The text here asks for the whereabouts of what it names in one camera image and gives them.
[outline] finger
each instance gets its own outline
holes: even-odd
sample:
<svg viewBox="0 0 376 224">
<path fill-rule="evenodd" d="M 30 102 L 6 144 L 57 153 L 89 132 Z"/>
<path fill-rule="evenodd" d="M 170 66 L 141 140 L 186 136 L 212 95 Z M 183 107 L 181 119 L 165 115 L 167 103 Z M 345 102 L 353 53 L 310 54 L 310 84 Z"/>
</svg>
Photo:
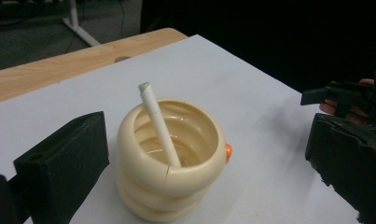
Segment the finger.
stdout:
<svg viewBox="0 0 376 224">
<path fill-rule="evenodd" d="M 374 79 L 362 78 L 359 80 L 359 84 L 374 85 Z"/>
<path fill-rule="evenodd" d="M 325 104 L 336 106 L 336 105 L 337 105 L 337 102 L 336 102 L 336 101 L 332 101 L 332 100 L 325 99 Z"/>
<path fill-rule="evenodd" d="M 333 115 L 336 112 L 336 107 L 334 105 L 320 104 L 319 109 L 330 115 Z"/>
<path fill-rule="evenodd" d="M 362 116 L 359 116 L 355 113 L 350 113 L 347 115 L 346 117 L 348 120 L 350 120 L 352 123 L 354 124 L 359 124 L 359 125 L 363 125 L 363 124 L 366 124 L 366 122 L 368 121 L 368 119 L 362 117 Z"/>
<path fill-rule="evenodd" d="M 363 112 L 361 109 L 359 109 L 359 107 L 357 106 L 353 106 L 351 108 L 351 112 L 357 114 L 358 116 L 362 117 L 362 118 L 365 118 L 367 119 L 369 117 L 369 115 L 365 112 Z"/>
</svg>

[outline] wooden surface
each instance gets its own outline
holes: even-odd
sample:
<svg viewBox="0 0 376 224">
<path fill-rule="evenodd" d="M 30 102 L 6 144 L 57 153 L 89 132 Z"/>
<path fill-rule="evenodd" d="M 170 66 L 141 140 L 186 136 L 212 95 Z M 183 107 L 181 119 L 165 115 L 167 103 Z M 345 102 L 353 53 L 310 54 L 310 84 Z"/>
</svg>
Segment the wooden surface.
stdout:
<svg viewBox="0 0 376 224">
<path fill-rule="evenodd" d="M 112 64 L 120 57 L 133 57 L 185 38 L 165 28 L 0 70 L 0 102 Z"/>
</svg>

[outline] straw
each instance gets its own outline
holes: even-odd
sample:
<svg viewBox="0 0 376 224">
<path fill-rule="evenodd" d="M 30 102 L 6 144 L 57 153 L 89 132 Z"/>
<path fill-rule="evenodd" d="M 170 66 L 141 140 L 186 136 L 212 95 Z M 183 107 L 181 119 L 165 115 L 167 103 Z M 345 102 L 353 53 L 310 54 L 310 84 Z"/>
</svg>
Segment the straw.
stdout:
<svg viewBox="0 0 376 224">
<path fill-rule="evenodd" d="M 178 155 L 168 132 L 167 126 L 165 125 L 164 118 L 161 114 L 158 101 L 153 93 L 150 83 L 145 82 L 138 86 L 141 92 L 141 99 L 144 103 L 147 113 L 149 114 L 150 120 L 155 127 L 156 134 L 160 140 L 163 152 L 168 163 L 172 166 L 181 166 Z"/>
</svg>

